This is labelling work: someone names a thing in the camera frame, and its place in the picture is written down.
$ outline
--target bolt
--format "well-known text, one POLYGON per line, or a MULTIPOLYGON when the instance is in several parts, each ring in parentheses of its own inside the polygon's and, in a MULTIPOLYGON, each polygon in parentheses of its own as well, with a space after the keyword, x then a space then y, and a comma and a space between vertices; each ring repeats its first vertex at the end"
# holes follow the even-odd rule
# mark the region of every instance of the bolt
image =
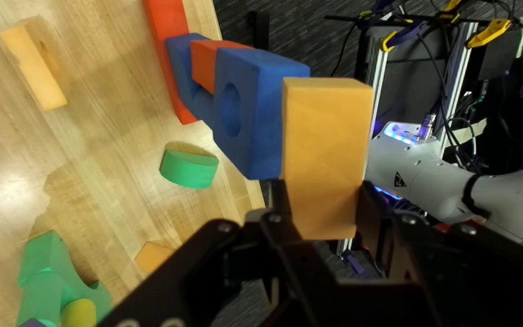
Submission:
POLYGON ((184 322, 179 318, 164 320, 159 327, 184 327, 184 322))
POLYGON ((477 229, 469 227, 469 225, 460 225, 459 227, 464 234, 475 236, 477 229))
POLYGON ((217 231, 219 231, 219 233, 230 233, 230 229, 232 229, 230 224, 219 224, 219 225, 217 225, 217 231))
POLYGON ((115 327, 139 327, 135 320, 123 320, 115 327))
POLYGON ((402 224, 406 224, 406 225, 415 225, 415 224, 417 224, 417 220, 411 218, 411 216, 400 216, 400 220, 402 220, 402 224))
POLYGON ((268 216, 268 222, 272 222, 272 224, 279 224, 279 222, 281 222, 281 216, 277 216, 277 214, 270 214, 270 216, 268 216))

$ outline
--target wooden surface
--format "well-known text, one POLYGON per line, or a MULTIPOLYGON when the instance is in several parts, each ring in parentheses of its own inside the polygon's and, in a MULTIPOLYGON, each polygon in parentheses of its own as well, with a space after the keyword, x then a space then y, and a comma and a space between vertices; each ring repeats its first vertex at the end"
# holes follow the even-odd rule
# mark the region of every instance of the wooden surface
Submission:
MULTIPOLYGON (((212 4, 186 2, 188 26, 215 38, 212 4)), ((121 300, 139 284, 144 242, 177 247, 204 220, 239 222, 259 187, 212 144, 179 125, 163 93, 141 0, 0 0, 0 31, 39 16, 70 75, 68 105, 41 113, 0 47, 0 325, 12 325, 23 244, 57 231, 84 280, 121 300), (166 142, 221 158, 213 187, 188 191, 157 173, 166 142)))

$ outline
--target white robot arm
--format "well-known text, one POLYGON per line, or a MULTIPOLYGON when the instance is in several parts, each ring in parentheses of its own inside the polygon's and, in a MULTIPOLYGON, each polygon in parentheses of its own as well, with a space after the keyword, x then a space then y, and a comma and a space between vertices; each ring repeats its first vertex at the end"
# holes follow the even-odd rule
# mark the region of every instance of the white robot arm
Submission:
POLYGON ((480 216, 499 234, 523 242, 523 171, 479 176, 435 158, 439 142, 408 145, 380 133, 370 144, 366 178, 446 224, 480 216), (464 187, 473 205, 462 204, 464 187))

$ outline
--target toy block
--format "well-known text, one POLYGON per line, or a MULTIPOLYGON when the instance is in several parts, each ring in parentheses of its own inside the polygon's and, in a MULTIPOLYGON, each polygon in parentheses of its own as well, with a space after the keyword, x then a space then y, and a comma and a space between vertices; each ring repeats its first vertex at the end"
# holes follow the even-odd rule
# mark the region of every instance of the toy block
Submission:
POLYGON ((50 42, 37 31, 41 27, 35 20, 23 22, 1 31, 0 40, 35 105, 50 111, 66 104, 68 78, 59 69, 50 42))
POLYGON ((306 66, 272 53, 217 49, 213 142, 248 180, 279 176, 282 78, 308 75, 306 66))
POLYGON ((172 76, 168 53, 163 44, 163 40, 170 36, 188 33, 183 2, 181 0, 144 0, 144 11, 146 11, 148 24, 150 24, 157 60, 159 60, 159 66, 166 82, 166 91, 168 91, 173 115, 183 125, 192 124, 195 122, 195 118, 177 96, 177 87, 172 76))
POLYGON ((172 75, 177 86, 177 96, 188 107, 188 111, 203 120, 212 131, 215 131, 215 113, 212 111, 212 95, 192 82, 190 75, 190 42, 206 40, 199 35, 181 35, 175 38, 166 38, 166 51, 172 66, 172 75))
POLYGON ((95 305, 86 298, 79 298, 61 311, 61 327, 94 327, 95 322, 95 305))
POLYGON ((144 273, 152 274, 173 251, 155 244, 144 244, 135 254, 135 265, 144 273))
POLYGON ((217 49, 237 47, 250 49, 235 42, 217 42, 217 40, 195 40, 190 42, 190 62, 192 62, 192 80, 201 86, 206 93, 213 93, 215 76, 215 55, 217 49))
POLYGON ((190 144, 172 142, 164 147, 159 175, 186 189, 208 189, 217 165, 219 160, 212 153, 190 144))
POLYGON ((371 87, 350 78, 286 78, 282 86, 282 180, 292 220, 306 240, 355 233, 364 178, 371 87))
POLYGON ((110 296, 99 284, 84 285, 65 244, 55 233, 45 233, 26 242, 17 278, 23 289, 17 325, 35 320, 41 325, 57 325, 59 313, 74 300, 94 304, 97 322, 110 311, 110 296))

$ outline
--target green block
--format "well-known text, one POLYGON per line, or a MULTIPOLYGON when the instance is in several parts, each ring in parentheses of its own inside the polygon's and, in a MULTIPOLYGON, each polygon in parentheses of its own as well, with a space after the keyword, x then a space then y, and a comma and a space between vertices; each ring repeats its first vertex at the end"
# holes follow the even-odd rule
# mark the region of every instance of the green block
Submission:
POLYGON ((61 309, 79 298, 95 305, 97 322, 112 309, 103 285, 84 285, 79 280, 68 251, 55 233, 45 233, 26 242, 17 284, 23 289, 17 325, 35 320, 45 327, 55 327, 61 309))
POLYGON ((168 144, 159 164, 159 175, 186 189, 208 189, 219 160, 188 144, 168 144))

